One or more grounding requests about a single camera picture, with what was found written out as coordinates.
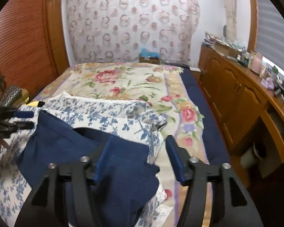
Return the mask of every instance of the white bucket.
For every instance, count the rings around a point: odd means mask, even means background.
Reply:
[[[241,156],[240,163],[244,169],[249,169],[256,165],[260,160],[263,160],[266,157],[261,157],[257,150],[256,150],[256,144],[254,144]]]

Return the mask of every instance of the window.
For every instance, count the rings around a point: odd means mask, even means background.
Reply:
[[[270,0],[257,0],[258,35],[256,51],[284,76],[284,19]]]

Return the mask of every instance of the pink rose print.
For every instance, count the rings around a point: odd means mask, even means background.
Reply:
[[[163,72],[165,71],[169,71],[169,72],[173,72],[177,69],[176,66],[160,66],[160,67],[156,67],[153,69],[153,72]]]
[[[154,77],[154,76],[150,76],[146,80],[148,82],[152,82],[152,83],[161,83],[161,82],[163,82],[163,80],[160,77]]]
[[[185,140],[185,144],[187,147],[191,147],[193,145],[193,140],[190,137],[188,137]]]
[[[163,66],[163,68],[167,71],[173,71],[173,70],[177,69],[177,67],[175,67],[175,66]]]
[[[173,99],[172,96],[164,96],[161,98],[161,101],[170,102]]]
[[[114,87],[109,92],[113,92],[115,95],[119,94],[121,91],[120,87]]]
[[[167,198],[165,200],[167,200],[170,197],[173,197],[173,193],[170,189],[164,189],[164,191],[167,194]]]
[[[181,114],[183,118],[185,119],[186,122],[193,122],[197,120],[197,113],[195,110],[189,108],[189,107],[184,107],[181,110]]]
[[[115,70],[105,70],[103,72],[99,72],[95,77],[94,81],[99,83],[111,83],[114,84],[116,79],[120,77],[120,73]]]

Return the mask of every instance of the white wall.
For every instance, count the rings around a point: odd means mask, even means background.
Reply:
[[[190,48],[190,60],[192,66],[197,66],[201,44],[204,40],[205,31],[217,36],[223,35],[223,26],[226,24],[226,12],[224,0],[198,0],[200,6],[200,19],[198,27],[192,36]],[[69,34],[66,24],[66,1],[62,0],[62,19],[64,28],[65,44],[70,65],[73,65],[75,60],[70,44]]]
[[[237,39],[248,46],[251,24],[250,0],[237,0]]]
[[[200,19],[198,27],[191,38],[190,61],[192,66],[199,62],[201,45],[205,31],[217,36],[223,36],[223,26],[226,24],[224,0],[198,0]]]

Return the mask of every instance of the green plant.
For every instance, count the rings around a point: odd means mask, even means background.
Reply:
[[[279,73],[278,68],[276,68],[276,66],[273,66],[273,68],[271,69],[272,72],[274,72],[275,74]]]

